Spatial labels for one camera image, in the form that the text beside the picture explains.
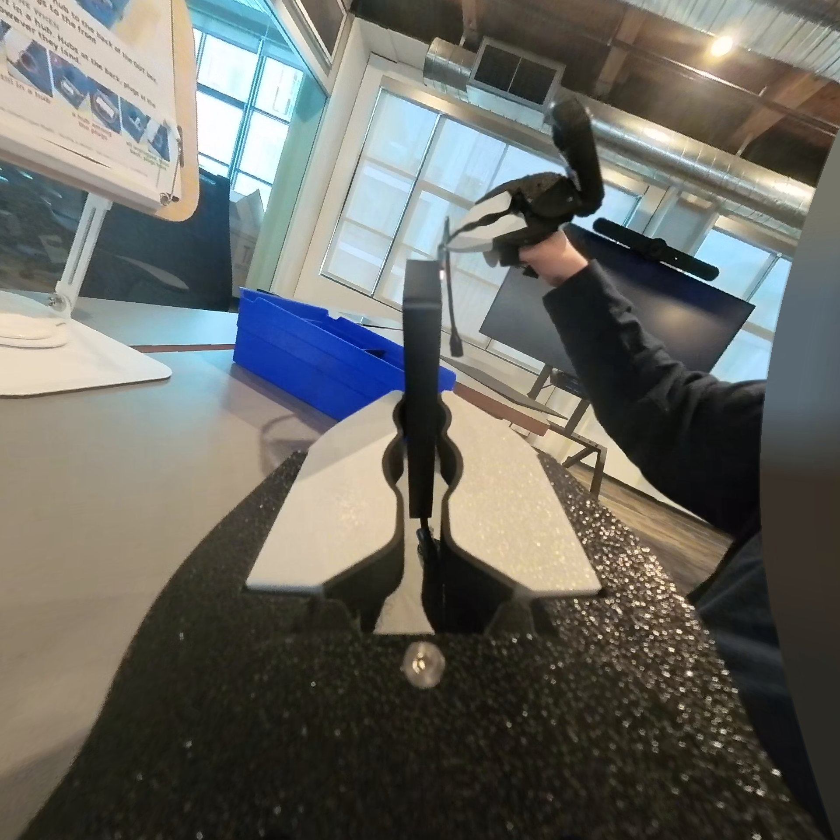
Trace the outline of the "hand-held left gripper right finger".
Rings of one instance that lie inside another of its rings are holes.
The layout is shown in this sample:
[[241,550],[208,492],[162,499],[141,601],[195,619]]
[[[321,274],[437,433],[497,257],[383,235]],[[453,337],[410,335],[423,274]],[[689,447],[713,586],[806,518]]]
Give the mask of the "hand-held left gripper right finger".
[[445,392],[440,406],[445,546],[514,595],[597,595],[602,585],[537,451],[459,395]]

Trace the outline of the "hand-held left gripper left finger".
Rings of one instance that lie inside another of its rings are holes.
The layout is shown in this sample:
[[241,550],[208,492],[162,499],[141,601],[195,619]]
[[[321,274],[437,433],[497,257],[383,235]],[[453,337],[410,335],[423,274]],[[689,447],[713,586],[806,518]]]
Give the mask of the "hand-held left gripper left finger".
[[336,423],[309,448],[248,575],[255,592],[328,595],[395,552],[395,583],[365,584],[384,592],[402,579],[404,394],[386,393]]

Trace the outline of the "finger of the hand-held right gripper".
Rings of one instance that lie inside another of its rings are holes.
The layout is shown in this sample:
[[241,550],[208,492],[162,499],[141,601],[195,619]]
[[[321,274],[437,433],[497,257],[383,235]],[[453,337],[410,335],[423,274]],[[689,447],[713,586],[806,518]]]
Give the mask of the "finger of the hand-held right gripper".
[[474,205],[452,227],[452,235],[508,235],[527,228],[527,196],[521,188],[507,188]]
[[446,237],[439,246],[439,255],[516,255],[526,233],[527,223],[523,218],[496,218],[492,221],[470,223]]

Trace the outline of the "grey usb hub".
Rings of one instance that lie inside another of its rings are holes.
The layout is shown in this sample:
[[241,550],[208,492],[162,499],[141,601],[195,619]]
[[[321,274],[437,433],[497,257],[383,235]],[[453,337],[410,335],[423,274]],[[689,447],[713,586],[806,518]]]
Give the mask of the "grey usb hub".
[[434,505],[439,426],[438,377],[442,292],[438,263],[406,262],[402,303],[405,390],[403,432],[408,510],[426,522]]

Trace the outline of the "blue plastic bin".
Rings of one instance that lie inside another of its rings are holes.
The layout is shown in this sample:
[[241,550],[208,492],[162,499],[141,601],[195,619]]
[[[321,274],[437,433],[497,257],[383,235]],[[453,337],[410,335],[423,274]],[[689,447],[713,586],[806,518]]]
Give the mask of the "blue plastic bin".
[[[438,429],[443,394],[455,385],[440,361],[439,346]],[[241,294],[234,362],[336,421],[405,390],[403,344],[326,308],[257,290]]]

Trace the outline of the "person's right hand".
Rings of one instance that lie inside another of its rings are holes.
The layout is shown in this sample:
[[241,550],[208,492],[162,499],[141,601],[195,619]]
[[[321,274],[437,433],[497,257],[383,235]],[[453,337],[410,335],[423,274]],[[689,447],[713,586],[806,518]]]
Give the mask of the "person's right hand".
[[585,270],[590,261],[572,245],[563,229],[536,245],[519,249],[520,261],[552,287]]

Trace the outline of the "black webcam bar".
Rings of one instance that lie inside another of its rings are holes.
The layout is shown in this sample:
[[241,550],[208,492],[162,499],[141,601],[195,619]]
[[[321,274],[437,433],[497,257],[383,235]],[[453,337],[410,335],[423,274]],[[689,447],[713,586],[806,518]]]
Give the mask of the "black webcam bar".
[[632,250],[650,261],[669,266],[705,282],[712,282],[720,275],[719,268],[669,246],[662,238],[651,238],[632,229],[598,217],[592,229]]

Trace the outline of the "black wheeled monitor stand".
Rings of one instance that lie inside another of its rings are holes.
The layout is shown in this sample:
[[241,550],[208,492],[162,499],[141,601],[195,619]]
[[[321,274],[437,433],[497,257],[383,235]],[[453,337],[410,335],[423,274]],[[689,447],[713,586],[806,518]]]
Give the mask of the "black wheeled monitor stand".
[[573,466],[582,464],[590,456],[595,458],[594,466],[591,469],[591,484],[589,492],[594,498],[598,498],[601,494],[602,482],[605,475],[606,447],[602,444],[596,443],[588,437],[584,437],[578,430],[578,426],[581,424],[581,421],[583,421],[585,414],[591,406],[591,402],[587,398],[579,398],[571,394],[572,396],[577,397],[579,401],[572,411],[572,414],[568,417],[558,414],[547,403],[540,402],[539,396],[548,386],[558,389],[550,383],[551,370],[552,367],[545,364],[528,391],[527,397],[530,400],[531,408],[537,413],[563,420],[562,425],[558,425],[554,422],[554,420],[548,421],[550,430],[554,431],[556,434],[565,438],[577,447],[576,451],[567,455],[563,459],[562,467],[566,470],[571,470]]

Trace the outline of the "brown edged grey table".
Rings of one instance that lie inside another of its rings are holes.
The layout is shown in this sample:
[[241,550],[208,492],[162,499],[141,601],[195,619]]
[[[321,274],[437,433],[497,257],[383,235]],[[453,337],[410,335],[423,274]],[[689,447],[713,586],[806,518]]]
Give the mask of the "brown edged grey table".
[[462,360],[444,358],[444,366],[456,373],[454,393],[485,414],[539,437],[548,432],[567,438],[572,435],[565,428],[568,422],[564,416],[526,397],[494,375]]

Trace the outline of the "ceiling vent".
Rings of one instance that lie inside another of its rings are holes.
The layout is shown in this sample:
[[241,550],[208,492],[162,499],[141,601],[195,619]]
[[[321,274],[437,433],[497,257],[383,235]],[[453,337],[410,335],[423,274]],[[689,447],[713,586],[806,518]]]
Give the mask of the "ceiling vent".
[[469,73],[468,85],[524,107],[544,111],[561,88],[562,62],[484,37]]

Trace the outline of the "cardboard box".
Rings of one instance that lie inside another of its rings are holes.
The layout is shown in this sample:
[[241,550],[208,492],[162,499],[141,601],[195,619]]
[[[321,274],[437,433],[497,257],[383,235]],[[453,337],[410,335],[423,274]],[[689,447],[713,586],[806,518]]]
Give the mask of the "cardboard box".
[[241,288],[246,286],[255,256],[265,215],[262,198],[259,191],[248,195],[230,193],[228,215],[234,298],[239,298]]

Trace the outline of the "person's dark clothing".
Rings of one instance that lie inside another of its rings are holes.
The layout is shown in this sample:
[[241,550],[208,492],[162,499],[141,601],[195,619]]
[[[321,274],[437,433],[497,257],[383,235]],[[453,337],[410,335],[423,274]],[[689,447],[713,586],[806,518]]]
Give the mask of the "person's dark clothing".
[[713,636],[764,751],[786,776],[791,696],[770,609],[761,531],[736,540],[689,602]]

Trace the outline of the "black office chair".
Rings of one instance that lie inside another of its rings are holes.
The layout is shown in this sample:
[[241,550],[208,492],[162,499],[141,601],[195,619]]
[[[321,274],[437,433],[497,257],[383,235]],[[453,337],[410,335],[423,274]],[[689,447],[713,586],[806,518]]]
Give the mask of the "black office chair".
[[83,298],[226,312],[234,297],[227,177],[199,171],[183,222],[121,205],[107,212],[80,288]]

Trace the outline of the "wooden clipboard with instruction sheet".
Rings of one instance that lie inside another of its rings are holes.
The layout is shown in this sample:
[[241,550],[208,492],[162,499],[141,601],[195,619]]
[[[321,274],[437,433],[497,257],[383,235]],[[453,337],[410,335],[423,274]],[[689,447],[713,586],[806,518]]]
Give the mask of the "wooden clipboard with instruction sheet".
[[2,1],[2,161],[167,221],[200,192],[183,1]]

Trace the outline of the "silver ceiling duct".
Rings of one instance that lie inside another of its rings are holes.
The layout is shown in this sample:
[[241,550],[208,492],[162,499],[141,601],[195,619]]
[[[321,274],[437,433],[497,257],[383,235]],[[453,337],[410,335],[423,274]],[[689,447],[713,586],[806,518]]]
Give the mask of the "silver ceiling duct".
[[548,115],[554,100],[564,94],[578,98],[590,115],[595,143],[604,161],[650,179],[671,182],[709,202],[718,200],[728,213],[757,224],[787,227],[794,230],[794,235],[802,231],[813,187],[562,85],[544,111],[471,88],[469,73],[477,51],[435,38],[424,58],[424,84],[498,119],[546,135],[550,135]]

